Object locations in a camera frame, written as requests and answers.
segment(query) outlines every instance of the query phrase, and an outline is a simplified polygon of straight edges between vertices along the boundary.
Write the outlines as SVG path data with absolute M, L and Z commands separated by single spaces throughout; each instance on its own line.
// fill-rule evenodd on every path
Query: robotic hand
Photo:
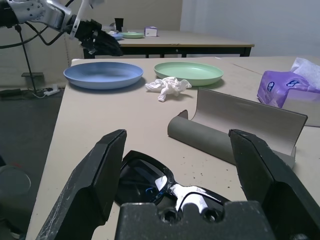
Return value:
M 54 0 L 0 0 L 0 28 L 11 28 L 26 23 L 46 45 L 53 44 L 63 33 L 68 33 L 71 38 L 77 38 L 91 54 L 99 51 L 106 55 L 121 56 L 119 43 L 102 31 L 100 23 L 94 20 L 81 20 L 86 8 L 88 6 L 93 8 L 101 3 L 101 0 L 82 0 L 77 15 L 74 15 L 68 8 L 72 2 L 73 0 L 70 0 L 63 6 Z M 46 27 L 38 32 L 29 22 L 43 23 Z M 45 42 L 41 36 L 41 33 L 48 27 L 59 32 L 57 37 L 49 43 Z M 0 46 L 0 49 L 19 45 L 21 44 Z

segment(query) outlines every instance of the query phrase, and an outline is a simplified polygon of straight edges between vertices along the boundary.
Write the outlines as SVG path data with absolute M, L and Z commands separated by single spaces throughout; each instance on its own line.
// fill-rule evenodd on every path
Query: blue plate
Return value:
M 144 71 L 123 62 L 90 62 L 67 68 L 63 72 L 71 84 L 85 89 L 119 89 L 135 84 Z
M 124 37 L 124 35 L 123 34 L 121 34 L 121 33 L 113 33 L 113 34 L 110 34 L 112 37 L 114 37 L 115 38 L 115 40 L 121 40 L 123 37 Z

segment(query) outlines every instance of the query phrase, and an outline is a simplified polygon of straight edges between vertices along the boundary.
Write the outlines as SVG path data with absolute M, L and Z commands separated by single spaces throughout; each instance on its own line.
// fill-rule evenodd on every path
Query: power strip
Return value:
M 43 94 L 45 96 L 51 96 L 53 94 L 57 94 L 60 92 L 60 89 L 58 88 L 58 85 L 57 84 L 53 84 L 52 85 L 52 90 L 51 91 L 45 91 Z

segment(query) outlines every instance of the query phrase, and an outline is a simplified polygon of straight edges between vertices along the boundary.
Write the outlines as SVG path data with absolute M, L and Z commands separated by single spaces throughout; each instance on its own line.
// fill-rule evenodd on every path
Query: desk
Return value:
M 314 64 L 320 65 L 320 59 L 315 56 L 300 56 Z M 223 57 L 229 63 L 263 75 L 266 70 L 288 72 L 296 56 L 252 56 L 252 57 Z
M 214 57 L 185 60 L 214 65 L 224 71 L 222 80 L 208 88 L 258 101 L 256 95 L 261 74 Z M 158 93 L 146 92 L 145 82 L 156 79 L 154 66 L 167 62 L 168 59 L 82 59 L 73 61 L 72 64 L 94 61 L 119 61 L 138 65 L 144 70 L 143 78 L 135 85 L 108 92 L 66 86 L 31 216 L 27 240 L 36 239 L 76 165 L 103 135 L 117 129 L 127 130 L 124 155 L 130 150 L 143 152 L 171 169 L 176 181 L 182 185 L 199 185 L 231 201 L 246 199 L 235 166 L 168 137 L 169 121 L 185 109 L 192 116 L 196 110 L 197 97 L 196 89 L 187 89 L 179 97 L 168 97 L 167 101 L 162 103 L 158 102 Z M 320 128 L 303 129 L 297 143 L 294 168 L 318 204 L 320 203 L 319 142 Z M 119 209 L 114 203 L 109 221 L 95 230 L 93 240 L 114 239 Z
M 160 55 L 182 54 L 183 58 L 187 54 L 240 54 L 240 57 L 249 57 L 251 48 L 254 44 L 227 38 L 182 32 L 182 31 L 158 31 L 158 37 L 145 38 L 124 38 L 119 41 L 124 55 Z M 83 50 L 85 59 L 94 59 L 95 56 L 102 55 L 99 52 L 89 54 L 86 49 Z

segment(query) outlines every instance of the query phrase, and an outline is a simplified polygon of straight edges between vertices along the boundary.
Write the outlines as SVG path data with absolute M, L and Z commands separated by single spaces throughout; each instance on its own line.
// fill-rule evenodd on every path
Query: white wall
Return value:
M 182 31 L 255 44 L 251 56 L 320 56 L 320 1 L 183 0 Z
M 70 6 L 75 13 L 80 3 L 80 0 L 75 0 Z M 128 29 L 157 26 L 162 30 L 178 30 L 181 10 L 182 0 L 105 0 L 105 3 L 95 9 L 88 10 L 86 16 L 103 25 L 114 22 L 114 18 L 124 18 L 124 24 Z M 33 24 L 38 30 L 44 27 L 40 23 Z M 24 24 L 22 33 L 25 40 L 35 34 Z M 1 46 L 20 42 L 19 34 L 14 28 L 0 28 L 0 34 Z M 51 29 L 43 33 L 47 42 L 56 35 L 57 32 Z M 37 85 L 38 88 L 50 86 L 53 83 L 65 85 L 63 71 L 68 67 L 68 62 L 73 58 L 83 58 L 79 42 L 69 40 L 68 36 L 66 40 L 62 36 L 52 46 L 45 46 L 37 37 L 26 45 L 26 50 L 32 71 L 44 73 L 45 83 Z M 0 90 L 26 87 L 26 80 L 21 77 L 23 72 L 28 72 L 28 68 L 22 46 L 0 49 Z

